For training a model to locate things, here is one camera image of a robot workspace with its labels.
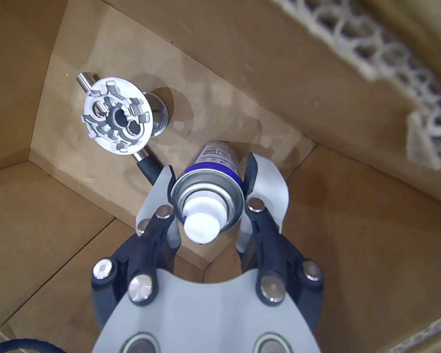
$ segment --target spray can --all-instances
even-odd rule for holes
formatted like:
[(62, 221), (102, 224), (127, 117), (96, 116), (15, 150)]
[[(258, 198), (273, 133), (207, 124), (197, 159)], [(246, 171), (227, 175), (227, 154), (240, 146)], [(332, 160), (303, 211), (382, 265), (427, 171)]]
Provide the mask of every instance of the spray can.
[(245, 203), (233, 148), (221, 141), (203, 146), (175, 182), (172, 203), (193, 242), (207, 244), (232, 228)]

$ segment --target round metal bolt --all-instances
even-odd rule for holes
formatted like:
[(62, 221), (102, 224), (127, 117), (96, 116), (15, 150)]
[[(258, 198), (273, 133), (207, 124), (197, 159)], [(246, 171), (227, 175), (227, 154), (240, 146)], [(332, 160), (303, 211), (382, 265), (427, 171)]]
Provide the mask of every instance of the round metal bolt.
[(98, 280), (102, 280), (110, 275), (112, 269), (113, 263), (110, 259), (101, 259), (93, 267), (93, 276)]
[(152, 291), (152, 278), (149, 275), (137, 275), (129, 283), (128, 294), (133, 302), (146, 300), (152, 294)]
[(155, 212), (155, 216), (160, 219), (167, 219), (173, 214), (173, 207), (170, 205), (162, 205)]
[(138, 339), (128, 347), (128, 353), (155, 353), (155, 346), (148, 339)]
[(150, 222), (150, 218), (145, 218), (145, 219), (141, 220), (141, 222), (139, 222), (137, 224), (137, 232), (138, 232), (138, 234), (144, 234), (145, 228), (147, 228), (147, 225), (148, 225), (149, 222)]
[(286, 347), (275, 339), (267, 339), (261, 344), (259, 353), (287, 353)]
[(263, 296), (271, 303), (281, 303), (286, 297), (286, 287), (277, 276), (263, 276), (259, 287)]
[(258, 338), (254, 346), (254, 353), (291, 353), (287, 341), (275, 333), (266, 333)]
[(265, 209), (265, 204), (260, 198), (250, 198), (247, 202), (247, 206), (255, 213), (260, 213)]
[(122, 353), (160, 353), (160, 348), (153, 336), (139, 333), (125, 343)]
[(306, 260), (302, 264), (302, 270), (304, 271), (304, 275), (310, 281), (319, 281), (323, 274), (320, 266), (313, 260)]

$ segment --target white nozzle cap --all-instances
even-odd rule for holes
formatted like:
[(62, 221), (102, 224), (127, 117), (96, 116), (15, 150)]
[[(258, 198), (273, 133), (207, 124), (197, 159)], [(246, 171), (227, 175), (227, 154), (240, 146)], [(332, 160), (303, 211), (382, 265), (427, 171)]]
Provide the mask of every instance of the white nozzle cap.
[(198, 244), (214, 240), (227, 223), (227, 205), (212, 191), (190, 195), (183, 207), (184, 229), (188, 238)]

